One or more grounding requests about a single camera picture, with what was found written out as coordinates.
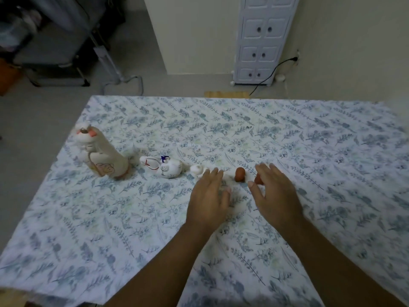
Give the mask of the person's right forearm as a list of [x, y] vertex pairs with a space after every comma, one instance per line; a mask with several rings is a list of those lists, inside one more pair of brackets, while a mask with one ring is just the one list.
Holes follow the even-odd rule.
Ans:
[[300, 259], [325, 307], [406, 307], [304, 217], [272, 225]]

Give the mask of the tall cream ceramic cat figurine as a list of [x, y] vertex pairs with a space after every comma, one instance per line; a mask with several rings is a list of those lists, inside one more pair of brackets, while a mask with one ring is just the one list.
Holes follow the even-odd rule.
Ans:
[[75, 125], [74, 141], [79, 148], [79, 159], [97, 176], [119, 180], [129, 171], [129, 160], [121, 155], [105, 135], [91, 124]]

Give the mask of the white drawer cabinet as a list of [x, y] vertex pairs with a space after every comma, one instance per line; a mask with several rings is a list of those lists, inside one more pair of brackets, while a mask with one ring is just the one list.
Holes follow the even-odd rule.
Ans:
[[299, 0], [241, 0], [234, 85], [271, 85]]

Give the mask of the black metal frame rack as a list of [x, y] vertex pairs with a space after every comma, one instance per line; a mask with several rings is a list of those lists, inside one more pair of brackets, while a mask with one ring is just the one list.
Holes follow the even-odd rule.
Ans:
[[125, 22], [125, 0], [0, 0], [0, 58], [35, 87], [89, 87], [95, 46]]

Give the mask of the person's left forearm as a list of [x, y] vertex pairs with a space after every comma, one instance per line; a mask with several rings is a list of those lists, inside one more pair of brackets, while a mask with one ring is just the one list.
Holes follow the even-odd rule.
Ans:
[[104, 307], [176, 307], [199, 253], [217, 228], [186, 222]]

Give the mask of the light wooden board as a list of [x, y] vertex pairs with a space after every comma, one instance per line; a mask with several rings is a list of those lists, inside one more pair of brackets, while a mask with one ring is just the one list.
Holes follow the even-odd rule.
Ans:
[[233, 91], [233, 92], [221, 92], [221, 91], [206, 91], [204, 92], [205, 98], [250, 98], [247, 91]]

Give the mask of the person's right hand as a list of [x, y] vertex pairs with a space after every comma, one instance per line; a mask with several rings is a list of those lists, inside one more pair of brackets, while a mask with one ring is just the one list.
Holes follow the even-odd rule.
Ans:
[[289, 178], [274, 164], [255, 166], [264, 182], [266, 205], [258, 208], [260, 214], [280, 234], [286, 236], [305, 221], [303, 208]]

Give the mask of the person's left hand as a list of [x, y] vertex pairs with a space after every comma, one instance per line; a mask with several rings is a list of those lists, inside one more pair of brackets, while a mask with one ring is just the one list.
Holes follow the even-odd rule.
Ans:
[[194, 233], [210, 237], [226, 220], [228, 208], [221, 208], [220, 199], [224, 172], [207, 169], [194, 186], [187, 208], [186, 225]]

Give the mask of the blue floral white tablecloth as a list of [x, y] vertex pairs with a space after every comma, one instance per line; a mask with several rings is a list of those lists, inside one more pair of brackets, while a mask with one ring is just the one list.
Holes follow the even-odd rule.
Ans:
[[197, 258], [180, 306], [321, 306], [300, 260], [259, 214], [253, 180], [274, 163], [331, 242], [409, 305], [409, 137], [381, 103], [93, 96], [78, 122], [135, 166], [94, 175], [70, 135], [0, 256], [0, 288], [44, 305], [104, 304], [174, 236], [195, 179], [154, 176], [140, 155], [224, 170], [227, 222]]

